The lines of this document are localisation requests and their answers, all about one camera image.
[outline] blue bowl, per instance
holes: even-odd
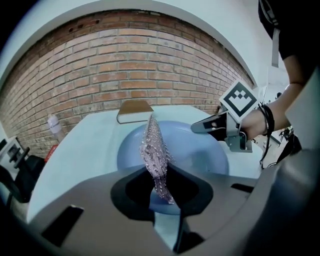
[[[182,170],[229,174],[226,153],[219,142],[211,135],[194,133],[191,131],[190,124],[187,123],[159,121],[158,124],[163,140],[175,160],[175,163],[173,163],[175,166]],[[117,154],[118,170],[144,164],[139,147],[145,127],[146,125],[142,125],[133,130],[121,143]],[[161,214],[180,214],[180,208],[177,204],[168,204],[156,194],[155,190],[150,195],[149,209]]]

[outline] white table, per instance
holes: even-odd
[[[153,106],[158,121],[179,121],[193,124],[209,115],[192,106]],[[143,122],[118,124],[118,110],[87,115],[66,136],[44,167],[32,193],[27,222],[46,205],[78,183],[117,171],[117,153],[124,138]],[[253,143],[253,153],[231,152],[222,147],[229,161],[229,174],[258,178],[262,150]]]

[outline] person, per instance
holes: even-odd
[[[314,36],[313,26],[316,24],[317,15],[313,14],[314,9],[311,1],[304,6],[301,7],[298,3],[288,0],[260,0],[258,5],[259,19],[271,38],[273,38],[275,26],[270,23],[264,10],[265,8],[271,8],[274,13],[280,30],[278,38],[279,53],[289,77],[289,85],[286,90],[275,101],[267,105],[273,115],[274,131],[290,126],[285,112],[304,88],[315,70],[316,61],[319,57],[318,47],[316,46],[317,40],[311,38]],[[250,112],[242,120],[241,127],[247,133],[249,140],[267,133],[266,120],[259,109]],[[292,138],[295,144],[299,144],[298,138]],[[299,145],[294,147],[295,152],[301,148]],[[292,148],[285,148],[284,152],[282,159],[285,155],[292,153],[293,150]]]

